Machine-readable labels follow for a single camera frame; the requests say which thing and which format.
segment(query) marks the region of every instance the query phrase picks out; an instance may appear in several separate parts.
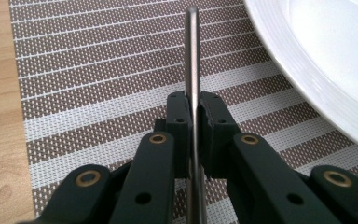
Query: white stripe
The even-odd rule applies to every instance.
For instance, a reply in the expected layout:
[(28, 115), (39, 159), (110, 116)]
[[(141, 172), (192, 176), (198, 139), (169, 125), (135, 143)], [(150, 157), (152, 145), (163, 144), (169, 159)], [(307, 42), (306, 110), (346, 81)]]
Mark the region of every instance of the white stripe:
[(172, 221), (172, 224), (186, 224), (187, 217), (179, 217)]
[[(215, 9), (219, 9), (220, 7), (217, 8), (209, 8), (208, 10), (215, 10)], [(144, 19), (144, 21), (150, 21), (153, 19), (159, 19), (159, 18), (166, 18), (166, 17), (173, 17), (173, 16), (180, 16), (180, 15), (185, 15), (185, 13), (181, 12), (181, 13), (175, 13), (175, 14), (170, 14), (170, 15), (165, 15), (165, 16), (159, 16), (159, 17), (151, 17), (151, 18), (147, 18)], [(240, 21), (240, 20), (245, 20), (248, 17), (245, 18), (239, 18), (239, 19), (234, 19), (234, 20), (228, 20), (228, 21), (217, 21), (217, 22), (211, 22), (211, 23), (206, 23), (206, 24), (201, 24), (200, 26), (208, 26), (208, 25), (215, 25), (215, 24), (220, 24), (220, 23), (224, 23), (224, 22), (230, 22), (230, 21)], [(58, 33), (51, 33), (51, 34), (44, 34), (44, 35), (32, 35), (32, 36), (27, 36), (27, 37), (22, 37), (22, 38), (14, 38), (14, 41), (22, 41), (22, 40), (27, 40), (27, 39), (34, 39), (34, 38), (40, 38), (40, 37), (45, 37), (45, 36), (51, 36), (51, 35), (63, 35), (63, 34), (70, 34), (70, 33), (74, 33), (74, 32), (78, 32), (78, 31), (86, 31), (86, 30), (92, 30), (92, 29), (97, 29), (97, 28), (104, 28), (104, 27), (109, 27), (109, 26), (114, 26), (117, 23), (108, 23), (108, 24), (104, 24), (104, 25), (97, 25), (97, 26), (91, 26), (91, 27), (86, 27), (86, 28), (80, 28), (80, 29), (75, 29), (75, 30), (70, 30), (70, 31), (62, 31), (62, 32), (58, 32)]]
[(322, 117), (309, 119), (286, 129), (270, 133), (264, 138), (277, 151), (283, 151), (289, 147), (297, 146), (313, 138), (331, 133), (335, 128)]
[(176, 1), (178, 1), (178, 0), (167, 0), (167, 1), (143, 3), (143, 4), (138, 4), (138, 5), (132, 5), (132, 6), (124, 6), (124, 7), (109, 7), (109, 8), (92, 10), (92, 11), (75, 12), (75, 13), (59, 15), (59, 16), (50, 16), (50, 17), (44, 17), (44, 18), (29, 19), (29, 20), (24, 20), (24, 21), (13, 21), (12, 24), (18, 24), (18, 23), (23, 23), (23, 22), (33, 22), (33, 21), (54, 20), (54, 19), (58, 19), (58, 18), (65, 18), (65, 17), (78, 16), (78, 15), (86, 15), (86, 14), (91, 14), (91, 13), (96, 13), (96, 12), (112, 11), (112, 10), (129, 8), (129, 7), (142, 7), (142, 6), (149, 6), (149, 5), (155, 5), (155, 4), (167, 3), (167, 2), (176, 2)]
[(230, 38), (230, 37), (234, 37), (234, 36), (240, 36), (240, 35), (249, 35), (249, 34), (254, 34), (254, 31), (251, 32), (244, 32), (244, 33), (240, 33), (240, 34), (235, 34), (235, 35), (223, 35), (223, 36), (218, 36), (215, 38), (211, 38), (211, 39), (205, 39), (205, 40), (201, 40), (200, 43), (205, 43), (205, 42), (210, 42), (210, 41), (215, 41), (215, 40), (221, 40), (221, 39), (226, 39), (226, 38)]
[(248, 49), (239, 49), (239, 50), (234, 50), (234, 51), (230, 51), (230, 52), (226, 52), (226, 53), (221, 53), (221, 54), (218, 54), (218, 55), (212, 55), (212, 56), (204, 57), (202, 59), (203, 60), (212, 59), (212, 58), (216, 58), (216, 56), (220, 57), (220, 56), (225, 56), (225, 55), (229, 55), (229, 54), (235, 54), (235, 53), (248, 51), (248, 50), (251, 50), (251, 49), (262, 49), (262, 48), (264, 48), (264, 47), (263, 46), (258, 46), (258, 47), (248, 48)]
[(313, 167), (318, 165), (334, 165), (345, 170), (350, 170), (351, 168), (358, 165), (358, 146), (352, 145), (350, 147), (345, 147), (338, 152), (335, 152), (326, 157), (320, 158), (316, 161), (312, 161), (306, 165), (296, 168), (297, 171), (303, 175), (310, 175), (310, 171)]
[(186, 187), (186, 180), (185, 179), (175, 179), (175, 191), (179, 189), (184, 189)]
[(232, 105), (228, 109), (232, 117), (239, 123), (303, 102), (304, 99), (296, 90), (289, 89)]
[(49, 3), (56, 3), (56, 2), (67, 2), (67, 0), (45, 1), (45, 2), (38, 2), (38, 3), (25, 3), (25, 4), (18, 4), (18, 5), (10, 5), (9, 7), (29, 7), (29, 6), (43, 5), (43, 4), (49, 4)]
[[(225, 198), (219, 202), (206, 206), (207, 223), (232, 223), (237, 221), (231, 200)], [(186, 216), (175, 219), (172, 224), (185, 224)]]
[[(271, 77), (278, 74), (280, 74), (280, 71), (273, 62), (253, 64), (226, 72), (209, 75), (207, 77), (202, 77), (201, 87), (205, 91), (217, 91), (236, 86), (241, 83), (258, 80), (264, 77)], [(24, 121), (26, 139), (28, 142), (34, 141), (42, 137), (47, 137), (57, 133), (64, 133), (69, 130), (91, 125), (93, 123), (132, 114), (143, 109), (165, 105), (166, 96), (168, 94), (174, 91), (181, 91), (184, 88), (185, 84), (181, 82), (149, 91), (138, 92), (128, 96), (107, 100), (97, 104), (82, 106), (37, 119), (27, 119)], [(137, 105), (133, 102), (143, 102), (143, 104)], [(270, 104), (268, 100), (263, 100), (260, 103)], [(249, 104), (249, 106), (252, 106), (253, 108), (256, 106), (264, 108), (265, 105)], [(231, 113), (235, 113), (235, 106), (232, 106), (232, 108), (233, 109), (230, 109)], [(241, 107), (239, 108), (238, 113), (244, 114), (247, 110), (249, 110), (249, 108)]]
[(151, 132), (137, 133), (116, 141), (100, 144), (48, 161), (30, 165), (33, 189), (64, 179), (72, 170), (86, 164), (108, 165), (132, 158), (142, 137)]

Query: plate rim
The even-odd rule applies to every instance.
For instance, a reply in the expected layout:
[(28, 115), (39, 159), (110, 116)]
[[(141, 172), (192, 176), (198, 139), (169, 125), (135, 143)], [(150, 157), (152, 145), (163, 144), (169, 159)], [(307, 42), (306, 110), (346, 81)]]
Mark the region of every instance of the plate rim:
[[(243, 1), (258, 37), (285, 77), (324, 119), (358, 144), (358, 102), (334, 85), (307, 55), (284, 18), (278, 5), (280, 1)], [(292, 59), (285, 56), (283, 50), (291, 52)], [(330, 93), (329, 97), (322, 97), (315, 87), (312, 88), (310, 84), (305, 83), (304, 78), (298, 78), (300, 72), (302, 76), (312, 78), (316, 88), (327, 90), (327, 93)]]

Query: striped placemat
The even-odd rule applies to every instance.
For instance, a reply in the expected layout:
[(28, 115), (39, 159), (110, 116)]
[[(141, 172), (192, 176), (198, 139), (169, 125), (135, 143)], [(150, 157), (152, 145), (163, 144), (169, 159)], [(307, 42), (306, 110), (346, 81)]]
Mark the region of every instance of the striped placemat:
[[(358, 146), (293, 89), (241, 0), (10, 0), (38, 216), (78, 166), (129, 161), (166, 96), (184, 84), (184, 19), (200, 8), (201, 88), (222, 96), (244, 132), (263, 135), (294, 169), (333, 164), (358, 175)], [(207, 186), (210, 223), (237, 220), (225, 181)], [(185, 222), (176, 181), (175, 223)]]

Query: screw hole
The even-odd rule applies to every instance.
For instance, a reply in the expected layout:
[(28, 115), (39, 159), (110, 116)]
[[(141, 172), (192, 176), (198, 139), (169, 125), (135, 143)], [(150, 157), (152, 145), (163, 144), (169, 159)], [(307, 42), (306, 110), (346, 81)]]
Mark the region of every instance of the screw hole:
[(80, 177), (80, 180), (83, 182), (93, 181), (97, 176), (95, 174), (86, 174)]
[(138, 204), (147, 204), (152, 200), (152, 196), (149, 193), (140, 193), (135, 197), (135, 201)]
[(331, 174), (330, 177), (339, 183), (345, 183), (344, 177), (336, 174)]
[(301, 205), (304, 203), (304, 200), (296, 194), (288, 194), (287, 200), (289, 200), (289, 202), (296, 204), (296, 205)]
[(153, 137), (153, 140), (156, 141), (156, 142), (160, 142), (160, 141), (162, 141), (162, 137), (161, 136), (155, 136), (155, 137)]

